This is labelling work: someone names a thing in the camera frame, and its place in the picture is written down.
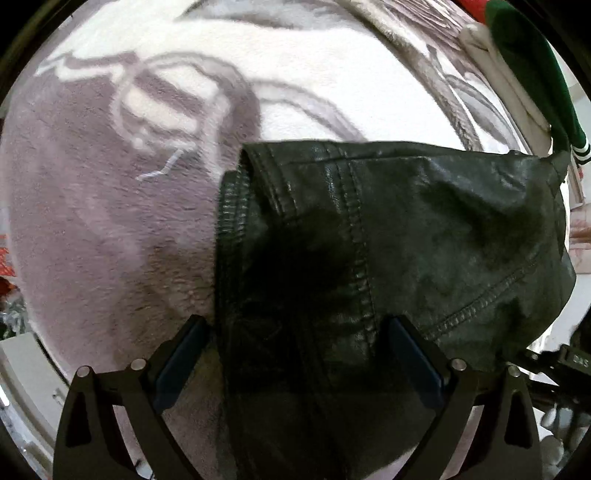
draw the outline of white fabric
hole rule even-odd
[[[548,155],[550,124],[501,56],[488,27],[480,23],[466,25],[460,41],[503,100],[534,155]]]
[[[119,0],[106,4],[74,30],[36,74],[53,69],[63,82],[109,76],[121,92],[113,99],[113,127],[138,150],[149,149],[149,139],[141,142],[118,126],[122,107],[166,130],[179,129],[197,136],[205,126],[133,85],[134,73],[123,64],[114,61],[73,69],[63,55],[91,60],[134,52],[148,68],[177,88],[213,100],[218,93],[216,85],[195,69],[167,67],[152,60],[171,52],[195,52],[228,62],[248,80],[286,83],[331,102],[367,140],[408,140],[463,150],[435,100],[372,35],[346,25],[329,30],[278,30],[225,20],[178,21],[190,4],[188,0]],[[270,87],[261,86],[259,98],[272,96],[274,92],[269,90]],[[263,140],[343,140],[287,103],[268,102],[261,117]],[[214,150],[210,143],[217,141],[217,136],[205,141]],[[186,151],[198,147],[197,142],[159,146]],[[210,158],[207,166],[212,177],[219,179],[223,171],[219,162]]]

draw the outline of laundry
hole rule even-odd
[[[579,164],[588,162],[591,147],[548,41],[504,0],[487,2],[485,14],[486,25],[503,59],[550,123],[553,150],[572,149]]]
[[[220,188],[216,252],[239,471],[357,480],[416,445],[433,416],[380,347],[387,313],[477,369],[538,338],[574,286],[569,162],[411,142],[245,145]]]
[[[470,16],[448,0],[348,0],[352,11],[389,41],[396,56],[412,65],[466,150],[528,152],[505,107],[489,95],[478,65],[459,41]]]
[[[481,23],[466,25],[459,38],[503,100],[532,153],[539,157],[548,155],[552,143],[550,124],[503,60],[488,27]]]

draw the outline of green fabric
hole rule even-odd
[[[244,145],[220,186],[216,251],[238,477],[362,480],[416,445],[433,414],[383,349],[384,314],[477,369],[538,338],[575,281],[569,163],[409,142]]]
[[[485,16],[501,55],[552,126],[554,151],[584,148],[585,133],[545,37],[504,0],[490,0]]]

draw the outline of white stripe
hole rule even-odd
[[[180,158],[180,156],[183,153],[184,153],[184,150],[177,150],[174,153],[174,155],[168,159],[168,161],[166,162],[166,165],[164,166],[164,168],[162,170],[154,170],[154,171],[151,171],[150,173],[142,173],[141,175],[138,175],[135,179],[142,181],[145,179],[150,179],[152,177],[157,177],[158,175],[166,175],[170,171],[170,169],[174,167],[174,164],[177,162],[177,160]]]
[[[577,153],[585,153],[589,148],[589,139],[585,137],[585,146],[583,148],[577,148],[573,145],[573,150]]]
[[[579,157],[576,153],[574,154],[574,157],[579,160],[579,161],[585,161],[591,158],[591,152],[589,152],[588,154],[586,154],[584,157]]]

